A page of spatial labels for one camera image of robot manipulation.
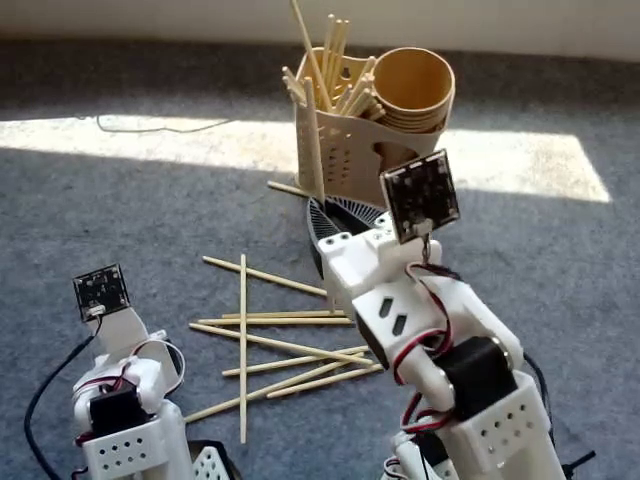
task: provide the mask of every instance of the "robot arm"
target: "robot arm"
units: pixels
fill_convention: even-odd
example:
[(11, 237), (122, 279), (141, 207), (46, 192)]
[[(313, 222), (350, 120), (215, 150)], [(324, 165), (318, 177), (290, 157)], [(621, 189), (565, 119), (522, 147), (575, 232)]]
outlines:
[[(359, 235), (322, 239), (318, 250), (332, 301), (396, 382), (416, 388), (404, 433), (394, 440), (405, 476), (564, 479), (535, 382), (519, 371), (520, 342), (468, 284), (439, 266), (442, 248), (429, 240), (431, 230), (457, 218), (446, 154), (383, 177), (392, 214)], [(428, 408), (411, 423), (421, 399)], [(413, 435), (437, 436), (444, 446), (435, 472), (423, 465), (425, 452)]]

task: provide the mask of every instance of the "circuit board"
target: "circuit board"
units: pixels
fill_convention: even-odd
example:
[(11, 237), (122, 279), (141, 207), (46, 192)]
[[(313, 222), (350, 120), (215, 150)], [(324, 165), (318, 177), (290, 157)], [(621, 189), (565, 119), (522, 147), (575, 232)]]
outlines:
[(127, 287), (122, 277), (120, 265), (114, 264), (73, 279), (78, 308), (82, 321), (90, 320), (89, 310), (104, 306), (104, 315), (108, 315), (129, 304)]
[(445, 150), (387, 170), (380, 181), (401, 244), (460, 218)]

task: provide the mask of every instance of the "scattered chopsticks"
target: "scattered chopsticks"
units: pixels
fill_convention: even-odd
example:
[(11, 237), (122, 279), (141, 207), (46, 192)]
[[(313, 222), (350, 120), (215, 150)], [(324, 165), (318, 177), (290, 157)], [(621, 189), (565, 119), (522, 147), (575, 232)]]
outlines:
[[(316, 289), (316, 287), (311, 287), (310, 285), (301, 284), (299, 282), (294, 282), (284, 277), (278, 277), (261, 272), (259, 270), (248, 268), (246, 265), (245, 255), (242, 255), (240, 257), (240, 265), (236, 265), (224, 260), (219, 260), (213, 257), (203, 257), (203, 260), (208, 264), (216, 265), (221, 268), (226, 268), (228, 270), (233, 270), (240, 273), (240, 312), (223, 314), (222, 318), (200, 319), (198, 320), (198, 323), (189, 324), (189, 327), (193, 330), (230, 337), (238, 339), (240, 341), (240, 367), (224, 370), (222, 372), (222, 375), (225, 377), (240, 377), (240, 396), (214, 405), (212, 407), (205, 408), (204, 410), (187, 416), (185, 419), (187, 423), (195, 422), (210, 415), (214, 415), (230, 408), (240, 406), (240, 439), (241, 442), (244, 443), (246, 442), (247, 438), (246, 408), (248, 402), (260, 398), (277, 398), (281, 396), (291, 395), (292, 393), (296, 393), (298, 391), (306, 391), (321, 386), (332, 385), (341, 380), (356, 378), (368, 373), (382, 370), (382, 367), (379, 364), (374, 363), (372, 360), (364, 358), (365, 353), (369, 351), (369, 347), (367, 347), (366, 345), (338, 350), (325, 350), (306, 345), (299, 345), (297, 343), (285, 342), (274, 338), (260, 337), (257, 335), (249, 334), (247, 332), (247, 327), (249, 325), (352, 325), (352, 322), (349, 318), (345, 317), (344, 311), (336, 309), (248, 313), (246, 290), (247, 275), (253, 275), (255, 277), (278, 283), (283, 286), (299, 289), (307, 293), (309, 293), (309, 289), (312, 289), (311, 292), (313, 293), (316, 293), (315, 290), (320, 289)], [(240, 332), (228, 330), (226, 328), (220, 328), (222, 326), (235, 325), (240, 326)], [(288, 352), (300, 353), (304, 354), (305, 356), (256, 365), (247, 365), (246, 342), (266, 345)], [(276, 369), (326, 360), (332, 361), (329, 364), (322, 365), (302, 374), (295, 375), (286, 380), (247, 393), (246, 380), (249, 374), (268, 372)], [(352, 365), (354, 363), (364, 365), (364, 368), (350, 370), (326, 378), (320, 378), (315, 381), (310, 381), (313, 378), (320, 377), (333, 370)]]
[[(344, 365), (345, 365), (345, 362), (332, 362), (328, 365), (314, 368), (313, 370), (310, 370), (308, 372), (301, 373), (300, 375), (296, 375), (295, 377), (291, 377), (281, 382), (274, 383), (273, 385), (268, 385), (259, 390), (256, 390), (255, 392), (251, 392), (247, 394), (247, 401), (252, 401), (258, 398), (266, 397), (270, 392), (275, 392), (277, 390), (281, 390), (291, 385), (304, 382), (306, 380), (309, 380), (310, 378), (324, 375), (325, 373), (328, 373), (331, 370), (335, 370), (336, 368), (340, 368)], [(228, 410), (229, 408), (236, 407), (239, 404), (240, 404), (240, 397), (234, 398), (232, 400), (227, 400), (226, 402), (222, 402), (218, 405), (214, 405), (213, 407), (205, 408), (204, 410), (200, 410), (199, 412), (193, 413), (187, 416), (185, 418), (185, 421), (187, 423), (191, 423), (197, 420), (202, 420), (203, 418), (209, 417), (216, 413), (223, 412), (225, 410)]]

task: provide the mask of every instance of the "utensil holder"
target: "utensil holder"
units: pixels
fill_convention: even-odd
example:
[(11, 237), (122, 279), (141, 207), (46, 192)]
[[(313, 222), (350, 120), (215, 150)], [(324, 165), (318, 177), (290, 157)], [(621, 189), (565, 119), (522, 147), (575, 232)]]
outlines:
[[(322, 51), (323, 48), (314, 49), (319, 62), (322, 61)], [(343, 72), (348, 72), (349, 78), (341, 72), (336, 90), (329, 95), (336, 97), (349, 83), (355, 83), (366, 61), (342, 57)], [(304, 80), (307, 76), (313, 78), (305, 55), (296, 78)], [(313, 195), (315, 181), (310, 150), (313, 132), (306, 122), (306, 105), (294, 102), (294, 108), (298, 142), (297, 182), (301, 189)], [(416, 154), (422, 157), (432, 153), (447, 126), (449, 114), (441, 128), (431, 133), (402, 133), (366, 119), (323, 111), (317, 111), (317, 118), (325, 195), (384, 206), (380, 173), (411, 160)], [(381, 149), (386, 154), (384, 158), (377, 153)]]

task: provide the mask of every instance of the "black wire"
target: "black wire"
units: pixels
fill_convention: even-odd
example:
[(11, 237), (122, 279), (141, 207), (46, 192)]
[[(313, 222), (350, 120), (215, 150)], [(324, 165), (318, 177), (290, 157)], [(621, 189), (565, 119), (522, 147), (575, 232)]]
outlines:
[(102, 319), (98, 319), (98, 328), (96, 329), (96, 333), (87, 337), (80, 345), (76, 346), (71, 353), (64, 359), (64, 361), (53, 371), (51, 372), (47, 378), (45, 378), (44, 382), (40, 384), (38, 390), (31, 398), (29, 402), (29, 406), (27, 407), (27, 411), (24, 414), (24, 435), (27, 437), (27, 442), (29, 443), (29, 447), (31, 447), (31, 451), (33, 455), (36, 457), (36, 460), (40, 464), (40, 467), (47, 476), (51, 480), (62, 480), (61, 477), (56, 473), (51, 464), (47, 461), (46, 457), (40, 450), (38, 443), (36, 442), (33, 432), (31, 430), (31, 419), (33, 417), (33, 412), (38, 406), (38, 402), (40, 401), (40, 397), (45, 392), (45, 390), (49, 387), (49, 384), (58, 376), (58, 374), (69, 365), (80, 353), (87, 348), (87, 346), (93, 341), (94, 338), (98, 335), (100, 328), (102, 327)]
[(533, 372), (538, 377), (538, 383), (540, 384), (540, 395), (542, 396), (542, 403), (547, 410), (547, 415), (549, 416), (549, 423), (551, 424), (551, 428), (549, 428), (549, 437), (551, 438), (551, 443), (553, 446), (556, 446), (556, 439), (553, 435), (553, 416), (551, 414), (551, 400), (549, 399), (549, 388), (547, 387), (547, 380), (544, 378), (544, 373), (540, 366), (536, 363), (536, 361), (529, 355), (527, 352), (524, 352), (524, 361), (529, 364)]

